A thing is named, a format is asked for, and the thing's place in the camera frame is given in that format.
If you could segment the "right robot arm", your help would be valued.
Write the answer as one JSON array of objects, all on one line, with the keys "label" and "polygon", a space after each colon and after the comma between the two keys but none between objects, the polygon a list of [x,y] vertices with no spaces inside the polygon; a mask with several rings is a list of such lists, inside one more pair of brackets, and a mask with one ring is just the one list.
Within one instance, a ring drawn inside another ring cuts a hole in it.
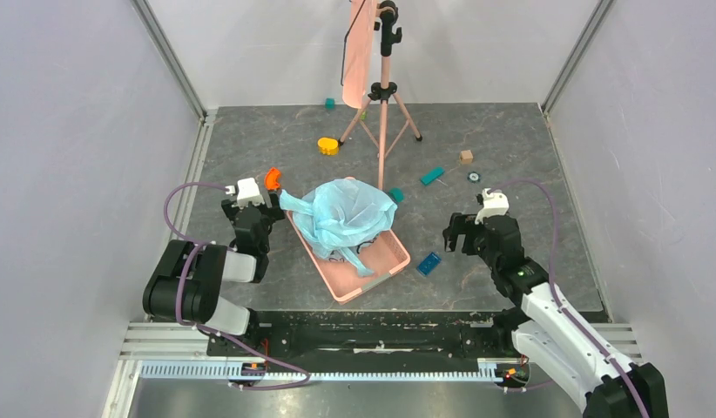
[{"label": "right robot arm", "polygon": [[584,417],[667,417],[664,376],[615,348],[575,308],[540,264],[527,256],[519,225],[508,215],[483,221],[452,213],[442,236],[447,251],[479,257],[513,307],[494,319],[491,341],[503,355],[538,364]]}]

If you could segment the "light blue plastic bag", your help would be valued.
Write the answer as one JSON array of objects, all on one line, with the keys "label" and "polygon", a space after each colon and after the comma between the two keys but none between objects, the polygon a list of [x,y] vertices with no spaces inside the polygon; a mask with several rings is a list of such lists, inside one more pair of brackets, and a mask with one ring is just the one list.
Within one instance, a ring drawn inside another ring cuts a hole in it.
[{"label": "light blue plastic bag", "polygon": [[335,179],[317,186],[299,199],[287,191],[280,207],[292,213],[296,229],[315,257],[332,255],[350,263],[357,274],[374,271],[360,260],[357,247],[389,230],[398,205],[387,193],[358,179]]}]

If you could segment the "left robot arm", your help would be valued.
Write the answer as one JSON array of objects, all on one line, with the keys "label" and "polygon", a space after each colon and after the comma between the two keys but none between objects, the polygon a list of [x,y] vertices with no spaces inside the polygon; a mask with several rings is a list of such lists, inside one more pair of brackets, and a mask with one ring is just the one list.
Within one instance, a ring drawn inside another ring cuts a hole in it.
[{"label": "left robot arm", "polygon": [[196,244],[171,240],[143,292],[144,312],[154,319],[182,320],[229,334],[229,343],[240,354],[255,353],[262,343],[257,313],[220,293],[225,282],[259,283],[266,275],[269,235],[274,223],[285,218],[278,193],[270,191],[268,197],[269,205],[249,203],[243,208],[222,201],[235,232],[227,246],[209,244],[192,254]]}]

